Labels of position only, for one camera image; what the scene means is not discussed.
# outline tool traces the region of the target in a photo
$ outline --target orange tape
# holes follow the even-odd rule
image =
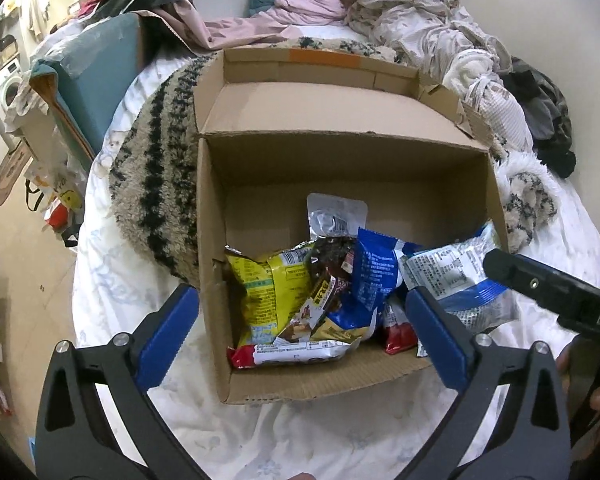
[[[307,63],[311,65],[341,66],[344,68],[360,68],[360,56],[341,52],[325,52],[323,50],[307,50],[292,48],[289,50],[291,63]]]

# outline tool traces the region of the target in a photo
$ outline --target screw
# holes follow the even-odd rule
[[[113,336],[113,344],[115,346],[124,346],[129,342],[129,334],[126,332],[120,332]]]
[[[539,354],[548,354],[549,353],[549,345],[544,341],[537,341],[534,345],[534,350]]]
[[[63,354],[69,349],[69,346],[71,346],[71,344],[68,341],[61,341],[56,345],[56,352]]]
[[[491,339],[491,336],[488,336],[486,334],[476,334],[475,342],[477,342],[480,346],[491,346],[491,343],[493,343],[493,339]]]

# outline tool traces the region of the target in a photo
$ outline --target yellow snack bag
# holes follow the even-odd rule
[[[304,264],[310,246],[282,251],[266,261],[252,260],[226,248],[232,271],[246,291],[240,309],[247,328],[238,346],[273,342],[298,311],[311,287]]]
[[[271,266],[273,285],[276,289],[276,311],[279,330],[286,326],[311,291],[309,269],[304,262],[313,244],[306,244],[274,254],[267,260]]]

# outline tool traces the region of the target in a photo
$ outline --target white snack packet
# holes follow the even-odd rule
[[[362,200],[311,193],[306,198],[311,240],[327,236],[357,236],[366,225],[368,207]]]

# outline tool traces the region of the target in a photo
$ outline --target cardboard box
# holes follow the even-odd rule
[[[226,50],[194,97],[201,299],[220,400],[313,399],[429,365],[367,342],[338,362],[233,370],[241,319],[224,247],[257,256],[307,240],[311,192],[364,200],[369,229],[427,247],[487,218],[504,240],[484,121],[413,69],[312,50]]]

